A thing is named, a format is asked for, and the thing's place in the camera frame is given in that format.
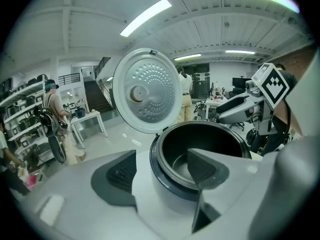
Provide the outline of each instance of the black inner pot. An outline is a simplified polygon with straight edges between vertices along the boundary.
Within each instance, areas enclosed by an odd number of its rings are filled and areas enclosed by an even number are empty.
[[[188,171],[187,152],[190,148],[239,158],[251,158],[244,140],[223,125],[206,121],[176,124],[160,135],[157,145],[158,161],[172,180],[189,188],[196,188]]]

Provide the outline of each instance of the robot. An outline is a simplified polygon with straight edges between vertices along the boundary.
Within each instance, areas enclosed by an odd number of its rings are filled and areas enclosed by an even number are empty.
[[[49,239],[231,240],[280,234],[317,183],[317,137],[252,160],[243,140],[218,123],[168,127],[180,109],[179,84],[162,53],[149,48],[128,53],[113,76],[114,100],[128,124],[156,134],[150,151],[128,150],[64,168],[22,202],[30,223]],[[274,65],[265,63],[247,81],[245,93],[217,108],[218,121],[250,121],[259,134],[271,134],[274,108],[288,89]],[[186,127],[223,133],[216,134],[224,136],[216,143],[236,140],[242,156],[201,149],[195,142],[170,164],[166,143],[173,131]]]

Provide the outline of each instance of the perforated lid plate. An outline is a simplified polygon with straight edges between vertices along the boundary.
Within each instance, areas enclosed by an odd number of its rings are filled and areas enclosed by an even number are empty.
[[[117,65],[113,97],[122,118],[143,133],[159,133],[177,119],[182,88],[173,63],[161,52],[140,48]]]

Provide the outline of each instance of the desk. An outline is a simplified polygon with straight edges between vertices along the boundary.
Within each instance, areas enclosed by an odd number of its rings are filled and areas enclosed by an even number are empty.
[[[81,117],[81,118],[75,117],[71,120],[70,124],[71,124],[71,127],[75,133],[76,138],[78,139],[78,141],[81,144],[83,149],[85,149],[84,138],[81,136],[81,133],[78,131],[76,124],[83,122],[85,120],[91,119],[91,118],[97,118],[101,132],[104,133],[106,138],[108,137],[107,131],[104,126],[104,122],[101,119],[101,115],[100,115],[99,111],[90,112],[89,114],[85,114],[85,116]]]
[[[223,99],[207,99],[205,101],[206,109],[205,109],[205,119],[208,119],[209,115],[209,108],[210,107],[218,107],[221,104],[225,103],[228,99],[226,97],[223,97]]]

